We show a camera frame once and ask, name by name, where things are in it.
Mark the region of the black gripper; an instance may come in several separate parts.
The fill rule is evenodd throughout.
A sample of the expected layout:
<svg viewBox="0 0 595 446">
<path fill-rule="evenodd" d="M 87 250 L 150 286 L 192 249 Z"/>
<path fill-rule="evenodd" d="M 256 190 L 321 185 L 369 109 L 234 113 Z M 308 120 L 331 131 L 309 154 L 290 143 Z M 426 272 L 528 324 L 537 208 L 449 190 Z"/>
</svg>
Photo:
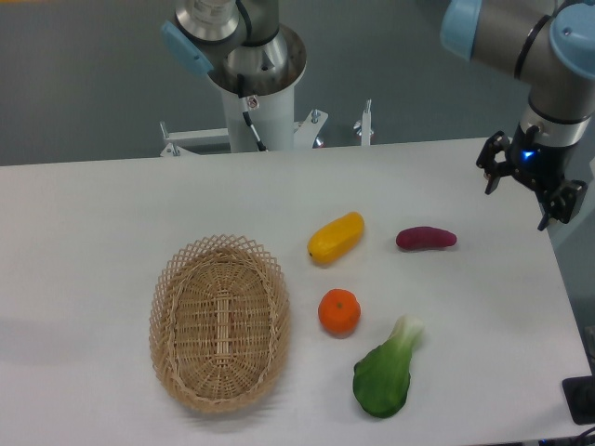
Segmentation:
<svg viewBox="0 0 595 446">
<path fill-rule="evenodd" d="M 484 142 L 476 166 L 483 170 L 487 181 L 484 193 L 490 195 L 502 177 L 511 175 L 512 165 L 514 179 L 541 204 L 543 216 L 537 229 L 543 231 L 551 220 L 568 224 L 579 213 L 588 184 L 565 175 L 577 145 L 550 147 L 536 142 L 539 135 L 535 125 L 527 130 L 518 125 L 510 144 L 506 134 L 498 131 Z M 498 154 L 506 154 L 506 158 L 498 161 Z"/>
</svg>

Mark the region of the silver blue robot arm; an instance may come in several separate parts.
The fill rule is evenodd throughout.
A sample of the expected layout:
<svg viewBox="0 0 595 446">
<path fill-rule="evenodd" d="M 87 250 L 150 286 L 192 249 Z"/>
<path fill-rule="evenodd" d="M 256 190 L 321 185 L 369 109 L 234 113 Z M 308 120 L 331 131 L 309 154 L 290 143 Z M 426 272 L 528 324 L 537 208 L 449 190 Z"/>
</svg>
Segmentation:
<svg viewBox="0 0 595 446">
<path fill-rule="evenodd" d="M 161 28 L 170 54 L 220 92 L 231 149 L 309 147 L 318 119 L 294 123 L 294 88 L 306 67 L 299 36 L 275 1 L 180 1 Z M 568 223 L 588 186 L 565 175 L 594 113 L 594 5 L 566 1 L 540 10 L 531 1 L 453 1 L 443 46 L 530 86 L 512 137 L 488 138 L 477 159 L 487 190 L 512 177 L 541 205 L 541 226 Z"/>
</svg>

